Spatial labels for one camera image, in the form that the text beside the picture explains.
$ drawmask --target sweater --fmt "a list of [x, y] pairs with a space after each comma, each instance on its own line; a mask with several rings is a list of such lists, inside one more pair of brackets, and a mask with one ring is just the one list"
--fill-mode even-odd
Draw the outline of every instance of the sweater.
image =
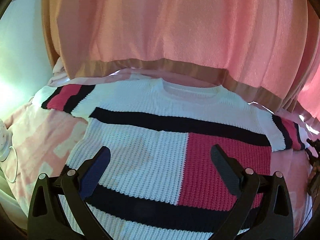
[[[92, 190], [84, 200], [115, 240], [206, 240], [216, 232], [236, 197], [211, 162], [212, 145], [264, 175], [270, 175], [272, 152], [308, 146], [297, 124], [222, 86], [193, 88], [163, 79], [46, 86], [32, 103], [88, 121], [62, 173], [78, 169], [102, 146], [110, 149], [110, 164], [87, 185]], [[256, 196], [242, 230], [254, 222], [261, 198]], [[81, 232], [64, 197], [61, 203]]]

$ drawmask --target sweater sleeve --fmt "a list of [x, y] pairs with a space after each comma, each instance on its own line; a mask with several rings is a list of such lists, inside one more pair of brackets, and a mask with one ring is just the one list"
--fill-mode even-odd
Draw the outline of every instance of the sweater sleeve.
[[258, 109], [260, 127], [271, 144], [272, 151], [293, 149], [304, 150], [309, 147], [308, 134], [297, 123]]
[[35, 94], [32, 104], [43, 109], [54, 109], [75, 117], [86, 118], [93, 112], [99, 101], [94, 88], [95, 85], [79, 84], [68, 84], [56, 88], [44, 86]]

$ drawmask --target wall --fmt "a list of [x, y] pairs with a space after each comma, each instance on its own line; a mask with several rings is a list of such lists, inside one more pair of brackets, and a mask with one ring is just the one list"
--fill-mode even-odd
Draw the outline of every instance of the wall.
[[0, 20], [0, 118], [28, 102], [51, 76], [41, 0], [13, 0]]

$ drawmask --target metal rivet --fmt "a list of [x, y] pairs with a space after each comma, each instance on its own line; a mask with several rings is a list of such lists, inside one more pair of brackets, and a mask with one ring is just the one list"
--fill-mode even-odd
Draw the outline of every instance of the metal rivet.
[[276, 171], [276, 176], [278, 178], [282, 178], [283, 177], [283, 174], [280, 172], [280, 171]]
[[68, 176], [73, 176], [73, 175], [75, 175], [76, 174], [76, 171], [75, 170], [70, 170], [70, 171], [68, 171]]
[[45, 174], [44, 173], [41, 173], [40, 175], [39, 175], [39, 179], [44, 179], [45, 178]]
[[254, 174], [254, 171], [253, 171], [253, 169], [251, 169], [251, 168], [246, 168], [246, 169], [245, 169], [245, 173], [246, 173], [246, 174], [249, 174], [249, 175], [252, 175], [252, 174]]

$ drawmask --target sweater neckline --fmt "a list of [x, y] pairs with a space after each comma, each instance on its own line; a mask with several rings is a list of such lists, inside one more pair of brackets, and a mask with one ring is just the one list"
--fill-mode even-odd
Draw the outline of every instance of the sweater neckline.
[[[222, 85], [210, 88], [188, 87], [167, 82], [163, 78], [156, 80], [155, 90], [162, 97], [171, 101], [174, 100], [198, 105], [216, 104], [221, 100], [223, 94], [227, 92]], [[185, 94], [185, 97], [173, 94], [170, 90], [180, 91], [182, 94]]]

